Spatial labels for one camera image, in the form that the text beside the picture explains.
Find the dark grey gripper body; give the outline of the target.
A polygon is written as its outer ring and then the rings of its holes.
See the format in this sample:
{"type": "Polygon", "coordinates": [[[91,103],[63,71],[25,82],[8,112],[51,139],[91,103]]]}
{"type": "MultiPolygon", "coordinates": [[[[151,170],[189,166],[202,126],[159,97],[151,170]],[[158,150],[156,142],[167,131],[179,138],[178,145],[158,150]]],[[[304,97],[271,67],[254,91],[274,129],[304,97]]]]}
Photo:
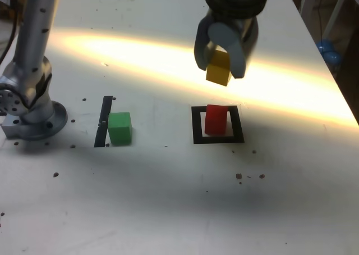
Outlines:
{"type": "Polygon", "coordinates": [[[214,18],[214,23],[208,30],[212,42],[246,42],[252,36],[256,36],[256,16],[244,18],[219,12],[208,13],[214,18]]]}

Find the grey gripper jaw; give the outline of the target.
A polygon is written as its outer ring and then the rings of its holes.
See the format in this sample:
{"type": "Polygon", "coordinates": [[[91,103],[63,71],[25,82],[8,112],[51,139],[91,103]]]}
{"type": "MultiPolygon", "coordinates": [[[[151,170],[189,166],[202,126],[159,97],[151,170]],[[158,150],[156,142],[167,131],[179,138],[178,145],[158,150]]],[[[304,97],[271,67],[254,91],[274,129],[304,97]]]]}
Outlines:
{"type": "Polygon", "coordinates": [[[210,40],[229,55],[229,69],[235,79],[242,79],[257,42],[257,23],[252,23],[243,38],[238,30],[224,23],[209,28],[210,40]]]}
{"type": "Polygon", "coordinates": [[[194,56],[195,61],[201,70],[206,70],[209,64],[210,58],[214,52],[214,44],[211,42],[208,30],[214,23],[214,18],[211,13],[207,13],[203,19],[199,22],[197,28],[197,34],[194,44],[194,56]]]}

